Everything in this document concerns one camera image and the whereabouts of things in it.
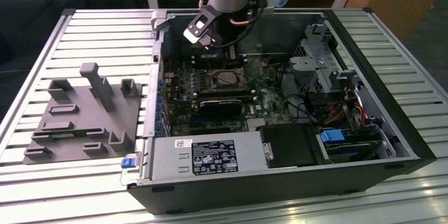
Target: motherboard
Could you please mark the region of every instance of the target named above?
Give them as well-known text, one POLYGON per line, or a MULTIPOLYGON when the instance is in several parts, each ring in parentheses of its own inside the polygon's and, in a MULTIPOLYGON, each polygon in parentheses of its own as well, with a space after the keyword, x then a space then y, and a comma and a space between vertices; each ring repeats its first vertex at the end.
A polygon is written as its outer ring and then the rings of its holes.
POLYGON ((277 87, 280 64, 262 56, 244 56, 244 62, 236 69, 197 69, 196 62, 182 62, 176 73, 165 74, 172 136, 246 132, 290 122, 277 87))

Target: floor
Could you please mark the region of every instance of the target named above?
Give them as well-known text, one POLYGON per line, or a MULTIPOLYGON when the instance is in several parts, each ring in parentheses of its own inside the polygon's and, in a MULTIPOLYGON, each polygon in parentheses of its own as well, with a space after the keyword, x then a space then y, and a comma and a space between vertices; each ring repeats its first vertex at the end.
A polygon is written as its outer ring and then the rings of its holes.
MULTIPOLYGON (((172 2, 162 0, 168 7, 172 2)), ((16 55, 0 65, 0 120, 16 97, 52 28, 65 8, 121 9, 146 8, 145 0, 0 0, 0 34, 16 55)), ((448 0, 437 0, 404 44, 448 90, 448 0)), ((0 62, 4 57, 0 48, 0 62)))

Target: warning label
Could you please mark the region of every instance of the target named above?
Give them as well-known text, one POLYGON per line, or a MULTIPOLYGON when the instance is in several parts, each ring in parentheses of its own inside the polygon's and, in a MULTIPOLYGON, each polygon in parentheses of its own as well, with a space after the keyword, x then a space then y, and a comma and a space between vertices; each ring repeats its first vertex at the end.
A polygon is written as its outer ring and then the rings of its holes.
POLYGON ((194 175, 238 171, 233 140, 192 143, 190 152, 194 175))

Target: slotted metal tabletop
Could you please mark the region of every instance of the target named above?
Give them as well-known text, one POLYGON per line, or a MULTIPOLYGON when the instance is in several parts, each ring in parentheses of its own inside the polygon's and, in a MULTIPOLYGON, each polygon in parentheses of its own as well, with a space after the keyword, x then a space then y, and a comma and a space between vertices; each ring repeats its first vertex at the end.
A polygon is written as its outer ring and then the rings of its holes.
MULTIPOLYGON (((109 83, 133 78, 145 85, 152 65, 150 10, 77 10, 64 15, 0 126, 0 223, 433 223, 448 219, 448 105, 434 83, 374 14, 336 10, 438 160, 365 192, 256 206, 153 216, 120 183, 120 158, 26 166, 24 149, 40 121, 50 79, 78 75, 84 62, 100 65, 109 83)), ((142 135, 142 89, 137 138, 142 135)))

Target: white sticker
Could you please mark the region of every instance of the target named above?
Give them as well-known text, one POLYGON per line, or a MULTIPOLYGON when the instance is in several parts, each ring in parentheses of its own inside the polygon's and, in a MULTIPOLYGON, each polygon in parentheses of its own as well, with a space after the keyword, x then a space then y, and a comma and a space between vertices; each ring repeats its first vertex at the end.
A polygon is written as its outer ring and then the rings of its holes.
POLYGON ((177 139, 174 142, 176 148, 190 147, 192 139, 177 139))

